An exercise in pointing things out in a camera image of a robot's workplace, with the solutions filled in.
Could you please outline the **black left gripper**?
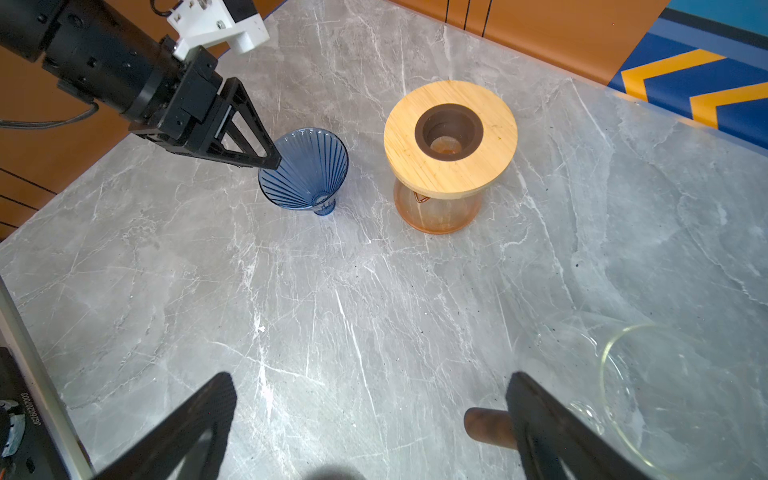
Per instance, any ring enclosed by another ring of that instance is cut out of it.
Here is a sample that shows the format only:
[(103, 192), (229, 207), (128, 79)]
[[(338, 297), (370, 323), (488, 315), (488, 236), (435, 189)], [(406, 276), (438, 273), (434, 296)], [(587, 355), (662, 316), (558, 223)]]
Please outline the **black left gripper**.
[(165, 150), (237, 167), (275, 170), (282, 157), (243, 85), (222, 78), (197, 46), (177, 51), (121, 14), (57, 14), (41, 21), (43, 67), (58, 87), (105, 105), (137, 136)]

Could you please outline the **blue ribbed plastic dripper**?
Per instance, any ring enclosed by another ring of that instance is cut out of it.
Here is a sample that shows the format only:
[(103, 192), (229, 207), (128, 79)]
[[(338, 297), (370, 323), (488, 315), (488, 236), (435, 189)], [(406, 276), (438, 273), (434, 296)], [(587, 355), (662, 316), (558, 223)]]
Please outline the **blue ribbed plastic dripper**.
[(258, 173), (267, 200), (286, 210), (331, 214), (349, 170), (343, 141), (325, 129), (302, 128), (283, 135), (275, 146), (282, 157), (279, 167)]

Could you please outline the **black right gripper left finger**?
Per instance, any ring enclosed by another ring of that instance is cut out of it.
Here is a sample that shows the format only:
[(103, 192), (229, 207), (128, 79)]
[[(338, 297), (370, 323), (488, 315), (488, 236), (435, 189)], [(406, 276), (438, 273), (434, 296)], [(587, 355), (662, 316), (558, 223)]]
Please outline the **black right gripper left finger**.
[(234, 419), (232, 376), (214, 375), (98, 479), (216, 479)]

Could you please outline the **front aluminium rail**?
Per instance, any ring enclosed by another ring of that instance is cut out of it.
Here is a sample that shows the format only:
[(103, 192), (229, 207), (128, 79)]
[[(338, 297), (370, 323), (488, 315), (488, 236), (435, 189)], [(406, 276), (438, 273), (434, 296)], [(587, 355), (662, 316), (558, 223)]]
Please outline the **front aluminium rail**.
[(90, 479), (93, 466), (6, 286), (1, 287), (1, 477)]

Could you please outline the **orange glass carafe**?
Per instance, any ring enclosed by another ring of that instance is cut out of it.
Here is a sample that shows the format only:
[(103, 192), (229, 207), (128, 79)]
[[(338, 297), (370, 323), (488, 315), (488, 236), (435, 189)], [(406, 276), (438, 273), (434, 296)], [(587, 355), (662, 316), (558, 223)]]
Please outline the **orange glass carafe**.
[(474, 220), (481, 209), (483, 193), (460, 199), (438, 199), (414, 192), (395, 180), (394, 202), (399, 215), (411, 227), (430, 235), (446, 235), (467, 227)]

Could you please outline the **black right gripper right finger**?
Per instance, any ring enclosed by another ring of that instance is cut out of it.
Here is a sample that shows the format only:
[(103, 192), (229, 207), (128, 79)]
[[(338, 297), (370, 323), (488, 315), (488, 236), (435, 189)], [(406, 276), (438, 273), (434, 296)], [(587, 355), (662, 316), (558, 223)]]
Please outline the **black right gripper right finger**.
[(530, 375), (511, 376), (506, 401), (528, 479), (645, 479)]

